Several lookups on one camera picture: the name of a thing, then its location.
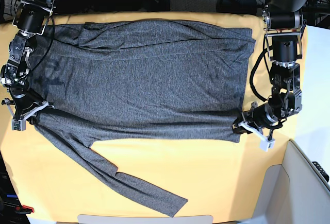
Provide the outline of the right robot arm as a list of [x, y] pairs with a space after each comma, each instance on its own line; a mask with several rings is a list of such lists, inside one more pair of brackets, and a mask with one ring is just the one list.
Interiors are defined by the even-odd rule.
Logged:
[[37, 48], [36, 36], [42, 36], [57, 0], [21, 0], [12, 22], [18, 29], [9, 44], [9, 59], [1, 69], [1, 84], [7, 88], [10, 98], [2, 100], [12, 115], [13, 130], [24, 131], [26, 121], [49, 106], [48, 101], [37, 94], [28, 83], [28, 76], [36, 69], [29, 58]]

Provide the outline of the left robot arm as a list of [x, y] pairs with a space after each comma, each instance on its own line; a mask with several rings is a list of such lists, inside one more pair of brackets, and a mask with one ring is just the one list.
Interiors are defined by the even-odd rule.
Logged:
[[[273, 132], [280, 129], [288, 117], [302, 109], [300, 88], [300, 65], [297, 60], [303, 57], [302, 36], [306, 23], [302, 7], [307, 0], [265, 0], [262, 11], [265, 23], [265, 44], [252, 68], [249, 84], [253, 94], [263, 101], [234, 121], [232, 130], [236, 134], [261, 134], [264, 128]], [[271, 61], [269, 80], [271, 96], [261, 96], [253, 83], [256, 70], [268, 55]]]

